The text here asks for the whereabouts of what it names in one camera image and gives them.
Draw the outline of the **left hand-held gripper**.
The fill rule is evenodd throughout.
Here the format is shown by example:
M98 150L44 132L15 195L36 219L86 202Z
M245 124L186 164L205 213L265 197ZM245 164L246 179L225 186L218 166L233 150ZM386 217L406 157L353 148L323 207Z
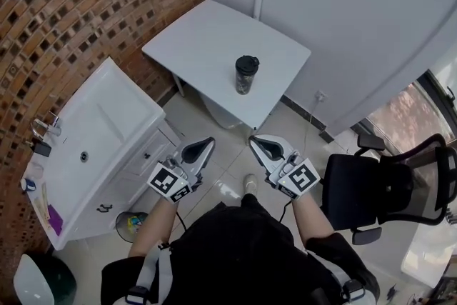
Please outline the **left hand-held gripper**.
M181 160L185 165L168 155L155 165L147 184L165 200L177 204L201 185L201 170L206 167L215 145L213 137L186 145L181 150Z

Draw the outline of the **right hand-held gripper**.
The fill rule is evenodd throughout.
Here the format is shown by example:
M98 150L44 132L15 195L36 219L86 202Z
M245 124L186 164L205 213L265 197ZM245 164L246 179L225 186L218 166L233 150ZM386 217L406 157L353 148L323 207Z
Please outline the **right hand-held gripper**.
M248 138L248 145L258 163L265 168L268 174L266 181L291 200L297 200L320 181L310 159L293 151L284 138L258 134Z

